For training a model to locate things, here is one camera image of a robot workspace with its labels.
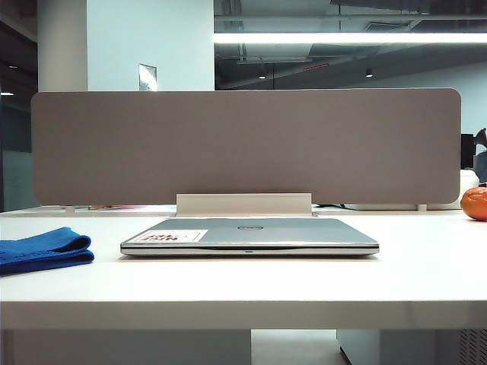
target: ceiling light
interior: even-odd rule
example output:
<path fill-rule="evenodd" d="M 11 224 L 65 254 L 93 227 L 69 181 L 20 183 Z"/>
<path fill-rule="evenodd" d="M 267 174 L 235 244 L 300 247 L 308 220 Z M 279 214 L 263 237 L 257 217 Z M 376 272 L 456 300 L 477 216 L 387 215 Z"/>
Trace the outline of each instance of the ceiling light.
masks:
<path fill-rule="evenodd" d="M 215 33 L 214 43 L 487 43 L 487 33 Z"/>

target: floor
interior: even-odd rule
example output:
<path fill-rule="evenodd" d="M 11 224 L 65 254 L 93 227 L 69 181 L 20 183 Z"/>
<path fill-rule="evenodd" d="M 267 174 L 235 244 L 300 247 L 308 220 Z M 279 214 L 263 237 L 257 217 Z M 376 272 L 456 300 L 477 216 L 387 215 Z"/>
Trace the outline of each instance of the floor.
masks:
<path fill-rule="evenodd" d="M 336 330 L 252 331 L 252 365 L 347 365 Z"/>

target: wall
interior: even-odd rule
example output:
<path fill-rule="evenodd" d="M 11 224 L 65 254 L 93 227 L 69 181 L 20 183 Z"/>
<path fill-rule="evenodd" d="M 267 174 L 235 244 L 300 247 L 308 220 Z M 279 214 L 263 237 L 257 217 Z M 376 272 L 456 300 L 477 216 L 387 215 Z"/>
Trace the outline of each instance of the wall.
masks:
<path fill-rule="evenodd" d="M 212 0 L 88 0 L 88 89 L 138 90 L 138 64 L 159 90 L 214 90 Z"/>
<path fill-rule="evenodd" d="M 38 206 L 33 196 L 30 114 L 0 108 L 3 165 L 3 209 L 13 211 Z"/>
<path fill-rule="evenodd" d="M 39 206 L 33 196 L 32 154 L 6 151 L 3 157 L 4 210 Z"/>
<path fill-rule="evenodd" d="M 462 133 L 477 133 L 487 127 L 487 62 L 443 68 L 347 87 L 452 87 L 462 97 Z"/>
<path fill-rule="evenodd" d="M 39 0 L 39 91 L 88 89 L 86 0 Z"/>

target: gray privacy panel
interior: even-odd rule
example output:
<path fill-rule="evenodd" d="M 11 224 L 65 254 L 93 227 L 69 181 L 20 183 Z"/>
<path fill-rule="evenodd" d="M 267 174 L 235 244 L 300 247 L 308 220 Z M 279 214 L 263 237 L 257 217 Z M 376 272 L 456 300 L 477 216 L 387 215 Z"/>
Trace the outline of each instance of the gray privacy panel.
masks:
<path fill-rule="evenodd" d="M 444 203 L 460 185 L 452 89 L 41 93 L 32 118 L 44 205 L 232 192 Z"/>

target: ceiling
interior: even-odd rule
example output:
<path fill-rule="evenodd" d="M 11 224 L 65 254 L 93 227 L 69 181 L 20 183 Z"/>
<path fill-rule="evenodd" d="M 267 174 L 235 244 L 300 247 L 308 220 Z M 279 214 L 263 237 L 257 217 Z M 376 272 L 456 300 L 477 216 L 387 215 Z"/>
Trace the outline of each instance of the ceiling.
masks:
<path fill-rule="evenodd" d="M 487 0 L 214 0 L 214 6 L 217 33 L 487 31 Z M 485 19 L 460 20 L 476 14 Z M 37 1 L 0 0 L 0 15 L 0 87 L 15 93 L 2 103 L 28 110 L 37 92 Z M 438 15 L 454 20 L 431 19 Z M 343 87 L 363 82 L 371 65 L 378 78 L 388 78 L 487 61 L 485 48 L 215 45 L 215 86 Z"/>
<path fill-rule="evenodd" d="M 0 0 L 0 15 L 0 88 L 14 93 L 2 104 L 29 110 L 37 92 L 37 2 Z"/>

